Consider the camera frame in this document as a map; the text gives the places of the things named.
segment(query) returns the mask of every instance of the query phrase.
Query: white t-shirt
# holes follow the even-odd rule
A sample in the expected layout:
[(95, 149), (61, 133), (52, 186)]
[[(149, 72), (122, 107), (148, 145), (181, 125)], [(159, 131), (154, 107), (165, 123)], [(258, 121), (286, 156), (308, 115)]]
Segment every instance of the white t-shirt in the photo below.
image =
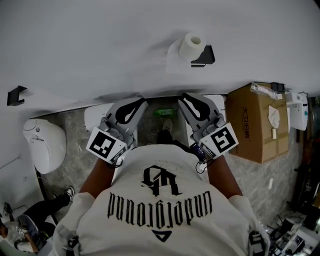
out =
[(81, 255), (244, 256), (253, 230), (268, 248), (249, 200), (228, 200), (203, 182), (197, 162), (175, 145), (135, 148), (109, 189), (96, 199), (75, 195), (53, 235), (51, 255), (64, 255), (60, 225), (79, 236)]
[(15, 221), (10, 221), (4, 223), (5, 227), (8, 229), (8, 234), (4, 240), (15, 247), (15, 242), (21, 241), (17, 243), (17, 249), (25, 252), (33, 252), (31, 244), (26, 241), (25, 237), (17, 232), (17, 223)]

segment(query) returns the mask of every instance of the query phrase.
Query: shoe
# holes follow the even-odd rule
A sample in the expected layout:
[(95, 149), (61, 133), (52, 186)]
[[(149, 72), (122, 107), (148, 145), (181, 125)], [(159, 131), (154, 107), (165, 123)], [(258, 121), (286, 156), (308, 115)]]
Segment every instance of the shoe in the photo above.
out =
[(74, 198), (75, 195), (75, 189), (72, 186), (70, 186), (68, 187), (66, 193), (70, 197), (70, 201), (72, 201), (72, 198)]
[(171, 119), (167, 119), (164, 121), (162, 129), (168, 131), (171, 134), (173, 126), (174, 125)]

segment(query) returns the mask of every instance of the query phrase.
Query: cardboard box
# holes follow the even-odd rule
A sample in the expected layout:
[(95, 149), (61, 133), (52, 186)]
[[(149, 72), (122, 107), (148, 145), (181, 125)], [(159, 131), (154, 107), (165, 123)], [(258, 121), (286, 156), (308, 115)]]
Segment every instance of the cardboard box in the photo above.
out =
[[(271, 84), (257, 82), (271, 88)], [(228, 94), (226, 118), (231, 123), (239, 145), (230, 153), (238, 157), (264, 163), (288, 152), (288, 116), (285, 94), (282, 99), (271, 99), (267, 95), (250, 91), (246, 85)], [(279, 111), (280, 123), (276, 139), (272, 139), (272, 125), (268, 120), (269, 106)]]

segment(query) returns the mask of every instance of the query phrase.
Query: gray marble floor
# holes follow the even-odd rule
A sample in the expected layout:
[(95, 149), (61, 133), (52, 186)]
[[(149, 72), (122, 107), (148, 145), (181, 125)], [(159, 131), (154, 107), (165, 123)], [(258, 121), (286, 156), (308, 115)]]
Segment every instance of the gray marble floor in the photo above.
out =
[[(173, 138), (182, 141), (186, 139), (182, 137), (181, 125), (177, 120), (177, 104), (172, 99), (155, 99), (149, 102), (149, 108), (138, 128), (140, 146), (154, 144), (162, 128), (165, 118), (153, 116), (153, 112), (160, 106), (159, 101), (162, 101), (161, 107), (175, 110), (175, 115), (171, 117)], [(62, 127), (67, 140), (66, 157), (62, 165), (57, 170), (43, 175), (43, 184), (49, 199), (52, 199), (53, 192), (61, 194), (69, 185), (78, 192), (97, 160), (93, 154), (86, 151), (90, 133), (85, 128), (84, 111), (77, 109), (39, 117)], [(225, 154), (225, 158), (243, 194), (249, 198), (258, 220), (265, 225), (270, 224), (293, 195), (297, 178), (294, 169), (302, 160), (302, 146), (296, 143), (295, 130), (289, 133), (289, 152), (267, 163), (255, 163), (228, 153)], [(209, 181), (207, 173), (202, 174), (202, 178), (206, 182)], [(271, 189), (270, 178), (273, 178)], [(57, 212), (57, 219), (60, 220), (68, 209), (69, 207), (65, 207)]]

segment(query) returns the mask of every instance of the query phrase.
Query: wire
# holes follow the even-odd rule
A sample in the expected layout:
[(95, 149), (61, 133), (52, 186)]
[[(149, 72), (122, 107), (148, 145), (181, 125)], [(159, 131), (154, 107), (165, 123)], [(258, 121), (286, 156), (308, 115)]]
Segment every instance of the wire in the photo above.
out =
[(15, 159), (13, 159), (12, 161), (10, 161), (10, 162), (6, 163), (5, 165), (1, 166), (1, 167), (0, 167), (0, 169), (2, 169), (2, 168), (4, 168), (4, 167), (6, 167), (7, 165), (10, 165), (12, 162), (14, 162), (14, 161), (18, 160), (19, 158), (20, 158), (20, 156), (18, 155), (18, 157), (17, 157), (17, 158), (15, 158)]
[[(214, 161), (215, 161), (214, 159), (209, 159), (209, 160), (204, 161), (204, 162), (200, 162), (200, 161), (197, 162), (196, 165), (195, 165), (195, 170), (196, 170), (196, 172), (197, 172), (198, 174), (203, 174), (203, 173), (205, 172), (205, 170), (208, 169), (208, 167), (213, 164)], [(202, 172), (199, 172), (198, 169), (197, 169), (198, 164), (207, 164), (207, 165), (206, 165), (206, 167), (203, 169)]]
[(110, 163), (108, 163), (108, 162), (105, 162), (105, 164), (106, 164), (106, 166), (108, 166), (109, 168), (119, 168), (120, 166), (122, 166), (123, 162), (124, 162), (124, 159), (122, 158), (120, 164), (110, 164)]

